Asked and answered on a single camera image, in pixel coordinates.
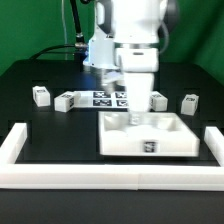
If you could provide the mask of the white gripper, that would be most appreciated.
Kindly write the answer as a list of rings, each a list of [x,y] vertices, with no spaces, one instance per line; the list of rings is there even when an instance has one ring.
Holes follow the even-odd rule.
[[[139,113],[150,110],[150,96],[154,86],[154,73],[158,71],[159,60],[156,48],[115,50],[116,65],[124,77],[129,111],[129,123],[139,125]]]

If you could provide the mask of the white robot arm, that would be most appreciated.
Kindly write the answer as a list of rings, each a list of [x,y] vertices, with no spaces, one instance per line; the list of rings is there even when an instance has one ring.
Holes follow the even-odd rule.
[[[115,82],[127,93],[129,121],[138,125],[150,110],[154,74],[169,33],[179,19],[177,0],[93,0],[94,34],[84,69],[101,75],[106,91]]]

